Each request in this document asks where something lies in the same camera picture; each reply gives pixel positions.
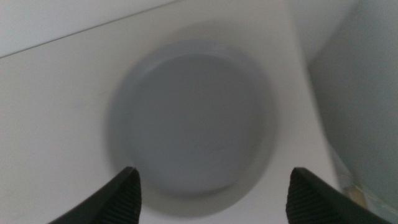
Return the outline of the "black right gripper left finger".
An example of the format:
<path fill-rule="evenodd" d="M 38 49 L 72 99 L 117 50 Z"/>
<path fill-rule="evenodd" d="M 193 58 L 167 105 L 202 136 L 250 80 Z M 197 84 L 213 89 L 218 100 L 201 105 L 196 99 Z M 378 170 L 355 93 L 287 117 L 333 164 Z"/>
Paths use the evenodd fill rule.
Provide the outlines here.
<path fill-rule="evenodd" d="M 93 195 L 53 224 L 138 224 L 142 208 L 141 179 L 137 169 L 125 167 Z"/>

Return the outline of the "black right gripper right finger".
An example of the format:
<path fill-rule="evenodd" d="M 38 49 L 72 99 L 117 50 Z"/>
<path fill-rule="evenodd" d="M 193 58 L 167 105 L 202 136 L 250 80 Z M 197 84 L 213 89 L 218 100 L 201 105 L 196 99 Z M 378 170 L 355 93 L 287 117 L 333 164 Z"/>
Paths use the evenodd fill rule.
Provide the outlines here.
<path fill-rule="evenodd" d="M 289 224 L 390 224 L 304 167 L 291 172 L 285 212 Z"/>

